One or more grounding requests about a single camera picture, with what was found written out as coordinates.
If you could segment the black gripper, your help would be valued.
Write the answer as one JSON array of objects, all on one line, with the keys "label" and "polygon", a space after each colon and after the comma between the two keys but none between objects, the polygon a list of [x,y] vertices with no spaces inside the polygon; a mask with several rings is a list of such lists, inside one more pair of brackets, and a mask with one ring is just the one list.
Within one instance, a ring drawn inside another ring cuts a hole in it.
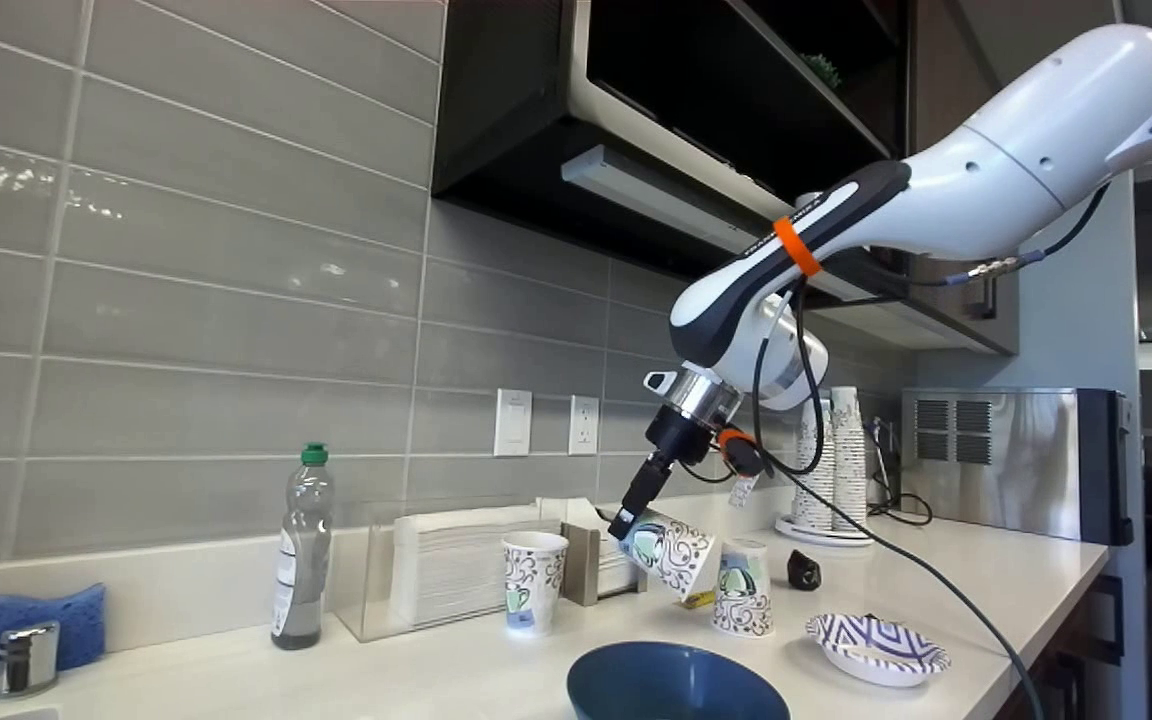
[{"label": "black gripper", "polygon": [[661,495],[677,463],[702,463],[718,445],[722,427],[738,417],[739,391],[702,370],[651,370],[644,388],[661,396],[661,410],[648,424],[648,459],[637,468],[620,509],[607,520],[607,533],[625,542],[648,505]]}]

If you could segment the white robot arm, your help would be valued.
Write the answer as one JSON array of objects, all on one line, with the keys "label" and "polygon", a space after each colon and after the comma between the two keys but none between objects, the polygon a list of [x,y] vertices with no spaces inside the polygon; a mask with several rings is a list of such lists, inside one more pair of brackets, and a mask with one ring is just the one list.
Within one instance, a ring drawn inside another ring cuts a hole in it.
[{"label": "white robot arm", "polygon": [[677,463],[696,463],[745,396],[796,410],[827,352],[794,330],[783,293],[853,247],[931,259],[999,259],[1112,177],[1152,164],[1152,27],[1099,23],[1059,46],[982,103],[957,133],[905,162],[877,162],[781,216],[763,244],[693,282],[668,337],[679,377],[648,427],[607,533],[625,542]]}]

